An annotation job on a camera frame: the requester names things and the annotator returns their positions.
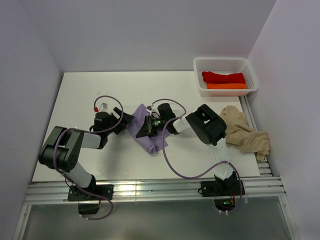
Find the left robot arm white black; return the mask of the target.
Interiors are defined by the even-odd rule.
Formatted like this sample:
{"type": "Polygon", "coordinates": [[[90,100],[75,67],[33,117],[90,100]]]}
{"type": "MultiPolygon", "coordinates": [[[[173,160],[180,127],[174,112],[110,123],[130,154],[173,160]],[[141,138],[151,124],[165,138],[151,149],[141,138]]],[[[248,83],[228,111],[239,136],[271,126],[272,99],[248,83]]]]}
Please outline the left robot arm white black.
{"type": "Polygon", "coordinates": [[[117,107],[113,112],[119,117],[106,110],[98,110],[90,132],[55,126],[38,153],[40,164],[61,171],[68,180],[80,187],[79,194],[86,200],[95,198],[98,188],[94,175],[87,172],[78,161],[81,149],[103,149],[110,134],[119,135],[135,119],[117,107]]]}

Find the white plastic basket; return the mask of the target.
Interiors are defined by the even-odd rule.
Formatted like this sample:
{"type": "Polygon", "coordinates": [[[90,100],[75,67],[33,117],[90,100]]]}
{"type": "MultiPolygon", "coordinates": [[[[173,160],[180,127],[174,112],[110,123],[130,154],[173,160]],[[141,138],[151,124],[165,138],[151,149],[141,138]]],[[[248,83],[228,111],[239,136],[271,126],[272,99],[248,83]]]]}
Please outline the white plastic basket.
{"type": "Polygon", "coordinates": [[[195,81],[202,97],[242,97],[258,89],[250,63],[240,57],[197,57],[195,81]]]}

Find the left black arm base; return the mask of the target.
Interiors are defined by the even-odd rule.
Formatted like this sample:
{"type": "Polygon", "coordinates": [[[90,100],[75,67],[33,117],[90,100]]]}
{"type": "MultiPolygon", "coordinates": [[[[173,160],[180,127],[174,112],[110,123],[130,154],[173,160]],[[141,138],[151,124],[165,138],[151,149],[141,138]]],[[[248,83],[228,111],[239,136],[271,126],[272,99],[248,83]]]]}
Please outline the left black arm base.
{"type": "Polygon", "coordinates": [[[113,184],[97,184],[93,177],[89,186],[86,188],[81,188],[75,184],[67,184],[67,186],[69,187],[67,201],[78,203],[77,209],[81,218],[97,221],[107,218],[113,212],[113,184]],[[96,216],[100,210],[102,201],[107,201],[110,204],[110,210],[103,216],[96,216]]]}

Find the lilac t shirt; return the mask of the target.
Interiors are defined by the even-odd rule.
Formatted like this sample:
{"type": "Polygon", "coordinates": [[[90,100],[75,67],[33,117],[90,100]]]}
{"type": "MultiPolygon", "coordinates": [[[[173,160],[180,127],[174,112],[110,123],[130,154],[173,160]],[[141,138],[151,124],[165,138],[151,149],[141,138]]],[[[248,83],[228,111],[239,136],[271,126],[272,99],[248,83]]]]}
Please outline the lilac t shirt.
{"type": "Polygon", "coordinates": [[[132,114],[134,119],[127,125],[132,138],[151,155],[168,145],[166,141],[162,141],[162,134],[167,138],[172,133],[170,126],[164,129],[164,121],[176,116],[168,103],[160,104],[157,110],[158,117],[154,117],[144,104],[140,104],[132,114]]]}

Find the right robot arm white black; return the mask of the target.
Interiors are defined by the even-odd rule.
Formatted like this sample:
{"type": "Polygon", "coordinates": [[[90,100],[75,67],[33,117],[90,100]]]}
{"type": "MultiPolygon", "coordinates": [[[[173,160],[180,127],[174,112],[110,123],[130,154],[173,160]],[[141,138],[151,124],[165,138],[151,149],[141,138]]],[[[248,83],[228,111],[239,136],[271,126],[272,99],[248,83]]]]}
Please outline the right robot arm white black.
{"type": "Polygon", "coordinates": [[[181,116],[176,116],[169,103],[162,103],[153,113],[153,106],[146,107],[149,113],[134,135],[136,139],[156,137],[161,142],[162,153],[169,168],[177,176],[193,180],[203,177],[214,171],[217,191],[222,195],[229,194],[234,184],[240,180],[239,173],[232,163],[227,152],[226,136],[227,124],[208,105],[202,104],[195,111],[187,114],[184,110],[181,116]],[[166,134],[178,135],[186,130],[193,130],[198,139],[207,146],[213,147],[215,163],[205,172],[196,176],[184,176],[171,165],[165,150],[166,134]]]}

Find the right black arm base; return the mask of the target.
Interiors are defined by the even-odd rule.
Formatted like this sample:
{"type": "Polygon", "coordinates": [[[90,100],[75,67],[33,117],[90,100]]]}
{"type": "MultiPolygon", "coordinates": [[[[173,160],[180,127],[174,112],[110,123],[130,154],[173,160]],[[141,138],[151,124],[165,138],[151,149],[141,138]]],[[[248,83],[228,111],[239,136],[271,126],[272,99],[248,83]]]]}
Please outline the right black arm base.
{"type": "Polygon", "coordinates": [[[227,197],[227,196],[240,196],[245,194],[244,187],[240,187],[239,181],[232,184],[226,184],[219,181],[201,181],[200,188],[197,192],[203,197],[227,197]]]}

